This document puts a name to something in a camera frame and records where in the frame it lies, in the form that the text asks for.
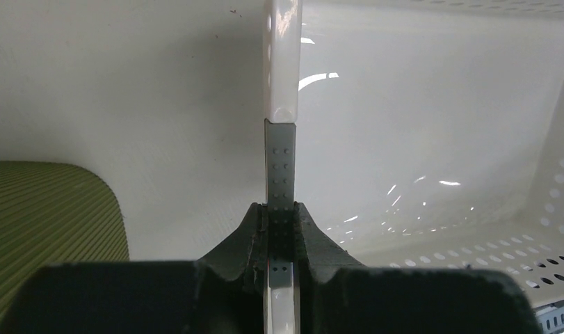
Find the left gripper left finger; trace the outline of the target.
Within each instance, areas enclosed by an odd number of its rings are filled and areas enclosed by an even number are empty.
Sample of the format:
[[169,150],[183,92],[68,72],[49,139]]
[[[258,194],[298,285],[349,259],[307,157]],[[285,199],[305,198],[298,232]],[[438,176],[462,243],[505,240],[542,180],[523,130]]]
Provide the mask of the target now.
[[0,333],[263,333],[262,205],[198,260],[66,262],[20,288]]

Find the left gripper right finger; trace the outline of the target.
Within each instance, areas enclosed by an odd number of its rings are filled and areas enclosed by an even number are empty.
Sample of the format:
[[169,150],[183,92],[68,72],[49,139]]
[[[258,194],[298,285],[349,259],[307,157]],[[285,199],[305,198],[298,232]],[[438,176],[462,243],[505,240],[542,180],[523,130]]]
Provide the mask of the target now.
[[294,207],[302,333],[540,333],[518,284],[483,269],[368,267]]

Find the green mesh waste bin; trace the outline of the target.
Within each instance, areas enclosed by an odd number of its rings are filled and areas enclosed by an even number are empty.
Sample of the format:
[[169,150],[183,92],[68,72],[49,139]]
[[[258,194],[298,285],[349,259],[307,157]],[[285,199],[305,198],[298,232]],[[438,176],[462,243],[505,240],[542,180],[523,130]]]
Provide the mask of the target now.
[[72,164],[0,161],[0,323],[40,267],[128,259],[124,217],[101,177]]

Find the white perforated plastic basket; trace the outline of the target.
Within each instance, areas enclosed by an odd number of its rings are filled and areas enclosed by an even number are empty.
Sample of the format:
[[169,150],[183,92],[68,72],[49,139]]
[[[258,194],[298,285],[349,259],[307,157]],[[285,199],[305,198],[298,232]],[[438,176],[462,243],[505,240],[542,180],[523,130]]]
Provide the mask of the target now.
[[564,300],[564,1],[267,1],[267,202],[371,267]]

